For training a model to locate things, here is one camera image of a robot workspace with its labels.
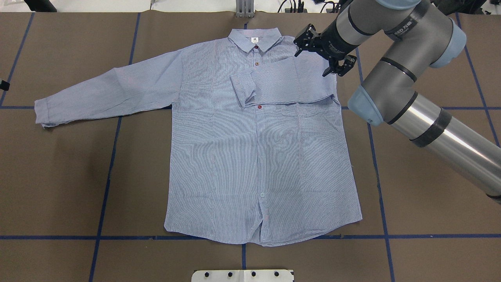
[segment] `folded sleeve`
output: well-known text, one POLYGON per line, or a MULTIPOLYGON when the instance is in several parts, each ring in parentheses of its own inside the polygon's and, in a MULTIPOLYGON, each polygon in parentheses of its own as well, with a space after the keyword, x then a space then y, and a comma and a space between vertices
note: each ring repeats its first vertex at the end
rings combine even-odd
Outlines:
POLYGON ((257 66, 230 76, 242 107, 312 103, 336 96, 336 76, 323 77, 329 63, 315 53, 257 66))
POLYGON ((182 84, 182 50, 110 71, 35 101, 36 123, 57 126, 166 107, 182 84))

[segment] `light blue joint cap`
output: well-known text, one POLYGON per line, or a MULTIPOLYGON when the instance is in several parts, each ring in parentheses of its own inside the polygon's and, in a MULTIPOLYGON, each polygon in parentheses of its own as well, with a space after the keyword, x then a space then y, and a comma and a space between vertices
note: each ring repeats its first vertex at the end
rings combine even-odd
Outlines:
POLYGON ((421 0, 376 0, 382 6, 394 10, 406 10, 415 7, 421 0))
POLYGON ((452 59, 463 51, 466 45, 466 34, 464 34, 452 19, 450 19, 450 21, 452 22, 452 36, 450 37, 449 45, 445 48, 445 51, 443 51, 442 56, 430 65, 432 68, 440 68, 450 63, 452 59))
POLYGON ((358 86, 348 100, 348 108, 371 125, 378 126, 384 120, 376 105, 362 85, 358 86))

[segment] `plastic bag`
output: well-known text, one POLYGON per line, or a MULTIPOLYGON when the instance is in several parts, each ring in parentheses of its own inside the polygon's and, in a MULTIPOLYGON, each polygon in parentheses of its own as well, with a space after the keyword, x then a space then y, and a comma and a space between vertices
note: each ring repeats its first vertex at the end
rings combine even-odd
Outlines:
POLYGON ((7 5, 12 5, 12 4, 19 4, 19 3, 24 3, 25 0, 5 0, 4 6, 7 5))

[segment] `light blue shirt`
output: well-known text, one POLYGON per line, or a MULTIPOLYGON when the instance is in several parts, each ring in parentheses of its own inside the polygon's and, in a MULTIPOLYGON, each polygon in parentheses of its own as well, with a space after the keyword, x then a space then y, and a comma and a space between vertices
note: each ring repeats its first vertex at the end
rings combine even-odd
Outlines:
POLYGON ((278 29, 233 30, 37 100, 56 126, 172 104, 165 229, 279 246, 361 220, 327 61, 278 29))

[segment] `shirt placket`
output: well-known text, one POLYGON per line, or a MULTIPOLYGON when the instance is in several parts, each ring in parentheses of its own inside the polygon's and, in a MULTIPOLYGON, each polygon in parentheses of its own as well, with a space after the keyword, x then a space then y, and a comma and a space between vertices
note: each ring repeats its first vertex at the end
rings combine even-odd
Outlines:
MULTIPOLYGON (((259 66, 263 64, 263 55, 260 52, 259 46, 256 45, 252 49, 252 63, 253 66, 259 66)), ((261 244, 266 243, 270 239, 270 222, 269 222, 269 209, 268 209, 268 199, 267 197, 270 196, 270 194, 267 191, 267 184, 266 184, 266 178, 264 170, 266 169, 264 167, 264 161, 263 161, 263 150, 261 150, 261 143, 259 142, 260 139, 260 121, 262 120, 262 115, 265 114, 266 105, 256 105, 254 106, 254 111, 256 113, 256 134, 258 138, 258 180, 257 180, 257 186, 258 186, 258 201, 259 201, 259 207, 261 209, 261 214, 263 215, 262 218, 262 224, 261 224, 261 244)))

